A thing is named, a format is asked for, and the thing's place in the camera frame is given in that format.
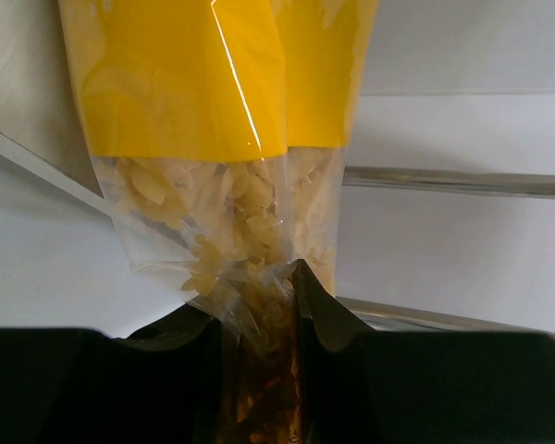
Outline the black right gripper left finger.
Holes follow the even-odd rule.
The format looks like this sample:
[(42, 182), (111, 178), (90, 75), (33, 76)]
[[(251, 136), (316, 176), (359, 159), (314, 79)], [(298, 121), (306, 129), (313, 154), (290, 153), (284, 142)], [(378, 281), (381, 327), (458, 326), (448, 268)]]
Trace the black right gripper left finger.
[(125, 338), (0, 327), (0, 443), (211, 443), (236, 349), (189, 305)]

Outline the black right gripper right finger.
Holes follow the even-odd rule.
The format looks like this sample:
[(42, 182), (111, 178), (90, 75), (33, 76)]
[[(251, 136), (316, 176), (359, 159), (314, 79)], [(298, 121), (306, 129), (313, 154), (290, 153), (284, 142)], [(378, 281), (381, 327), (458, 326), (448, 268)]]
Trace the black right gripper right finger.
[(292, 275), (305, 443), (555, 443), (555, 339), (387, 331)]

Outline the yellow fusilli pasta bag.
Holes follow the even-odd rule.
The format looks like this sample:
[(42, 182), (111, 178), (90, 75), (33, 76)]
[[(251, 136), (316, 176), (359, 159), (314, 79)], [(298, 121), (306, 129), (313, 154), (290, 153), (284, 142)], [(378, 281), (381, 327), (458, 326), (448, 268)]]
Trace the yellow fusilli pasta bag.
[(62, 1), (68, 71), (134, 270), (228, 333), (220, 443), (305, 439), (294, 269), (336, 288), (375, 1)]

